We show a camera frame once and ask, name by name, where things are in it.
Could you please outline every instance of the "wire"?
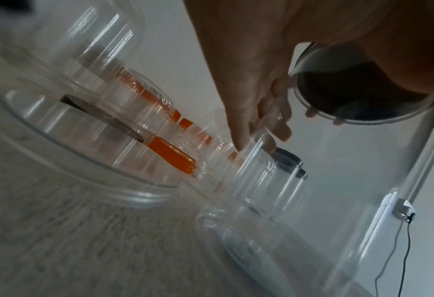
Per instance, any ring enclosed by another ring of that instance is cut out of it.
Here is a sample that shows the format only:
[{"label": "wire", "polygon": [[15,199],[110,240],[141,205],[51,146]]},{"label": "wire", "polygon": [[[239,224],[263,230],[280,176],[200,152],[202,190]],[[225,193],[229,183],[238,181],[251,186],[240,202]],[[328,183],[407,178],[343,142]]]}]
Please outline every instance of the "wire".
[{"label": "wire", "polygon": [[400,289],[398,290],[398,297],[401,297],[401,295],[402,295],[403,282],[405,281],[405,272],[407,270],[407,259],[408,259],[408,255],[410,254],[410,248],[411,248],[410,226],[411,226],[412,220],[413,220],[413,217],[411,217],[410,220],[408,221],[408,227],[407,227],[408,248],[407,248],[407,253],[405,254],[405,258],[403,258],[402,280],[400,281]]},{"label": "wire", "polygon": [[375,278],[375,296],[379,297],[379,288],[377,285],[377,281],[384,275],[385,269],[387,268],[388,263],[390,262],[390,259],[392,258],[393,254],[395,253],[395,250],[397,249],[397,243],[398,243],[398,235],[400,235],[400,231],[402,230],[403,222],[400,222],[400,227],[398,228],[397,234],[395,235],[395,243],[393,244],[393,250],[388,255],[387,260],[384,263],[384,266],[382,267],[382,271],[380,271],[379,275]]}]

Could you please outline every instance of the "black wire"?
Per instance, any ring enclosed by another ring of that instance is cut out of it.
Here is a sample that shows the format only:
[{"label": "black wire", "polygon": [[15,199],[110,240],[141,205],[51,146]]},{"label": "black wire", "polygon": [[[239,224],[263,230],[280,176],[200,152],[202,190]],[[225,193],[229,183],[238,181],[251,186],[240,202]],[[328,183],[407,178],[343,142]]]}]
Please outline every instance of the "black wire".
[{"label": "black wire", "polygon": [[410,225],[411,225],[411,219],[408,222],[408,227],[407,227],[408,248],[407,248],[407,253],[405,254],[405,258],[403,258],[402,280],[400,281],[400,289],[398,290],[398,297],[401,297],[401,295],[402,295],[403,282],[405,281],[405,271],[407,270],[407,258],[408,258],[408,255],[410,254],[410,248],[411,248]]},{"label": "black wire", "polygon": [[395,253],[395,250],[397,249],[397,243],[398,243],[398,235],[400,235],[400,231],[402,230],[403,227],[403,222],[400,223],[400,227],[398,228],[397,234],[395,235],[395,243],[393,244],[393,250],[390,253],[390,255],[388,255],[387,260],[384,263],[384,266],[382,267],[382,271],[380,271],[379,275],[375,278],[374,283],[375,283],[375,296],[379,297],[379,288],[377,285],[377,281],[384,275],[385,269],[387,268],[388,263],[390,262],[390,259],[393,256],[393,253]]}]

